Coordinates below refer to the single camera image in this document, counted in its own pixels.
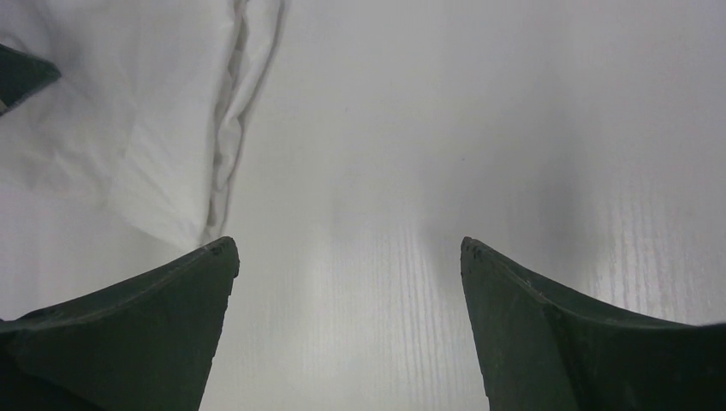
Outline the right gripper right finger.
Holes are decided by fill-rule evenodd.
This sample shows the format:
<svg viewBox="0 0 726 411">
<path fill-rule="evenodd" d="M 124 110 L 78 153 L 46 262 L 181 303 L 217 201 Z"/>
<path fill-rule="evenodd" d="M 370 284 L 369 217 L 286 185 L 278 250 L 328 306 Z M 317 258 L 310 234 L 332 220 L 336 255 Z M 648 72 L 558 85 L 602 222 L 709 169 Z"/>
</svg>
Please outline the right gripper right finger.
<svg viewBox="0 0 726 411">
<path fill-rule="evenodd" d="M 722 410 L 725 327 L 634 313 L 467 237 L 461 281 L 493 410 Z"/>
</svg>

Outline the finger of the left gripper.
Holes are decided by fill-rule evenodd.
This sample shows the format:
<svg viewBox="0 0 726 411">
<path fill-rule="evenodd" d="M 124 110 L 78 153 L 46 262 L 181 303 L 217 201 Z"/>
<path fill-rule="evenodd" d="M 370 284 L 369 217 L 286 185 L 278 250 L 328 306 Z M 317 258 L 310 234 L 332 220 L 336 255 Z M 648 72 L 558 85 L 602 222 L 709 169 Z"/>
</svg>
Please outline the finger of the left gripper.
<svg viewBox="0 0 726 411">
<path fill-rule="evenodd" d="M 1 116 L 61 77 L 54 63 L 1 45 Z"/>
</svg>

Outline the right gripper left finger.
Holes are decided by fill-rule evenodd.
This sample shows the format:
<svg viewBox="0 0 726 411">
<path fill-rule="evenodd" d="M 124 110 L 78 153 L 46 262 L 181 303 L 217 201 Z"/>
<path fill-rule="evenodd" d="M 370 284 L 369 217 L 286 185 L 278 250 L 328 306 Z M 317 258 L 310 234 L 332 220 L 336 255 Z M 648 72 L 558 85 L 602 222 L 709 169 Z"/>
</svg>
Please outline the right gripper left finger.
<svg viewBox="0 0 726 411">
<path fill-rule="evenodd" d="M 239 266 L 225 236 L 2 322 L 2 409 L 198 409 Z"/>
</svg>

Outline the white t-shirt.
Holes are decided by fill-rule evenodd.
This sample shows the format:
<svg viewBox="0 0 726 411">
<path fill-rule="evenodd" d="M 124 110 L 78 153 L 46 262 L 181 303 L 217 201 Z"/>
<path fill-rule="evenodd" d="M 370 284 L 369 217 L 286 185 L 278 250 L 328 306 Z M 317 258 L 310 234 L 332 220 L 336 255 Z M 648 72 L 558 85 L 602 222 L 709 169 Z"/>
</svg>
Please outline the white t-shirt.
<svg viewBox="0 0 726 411">
<path fill-rule="evenodd" d="M 279 1 L 4 1 L 1 48 L 51 77 L 1 101 L 1 178 L 196 248 L 226 223 Z"/>
</svg>

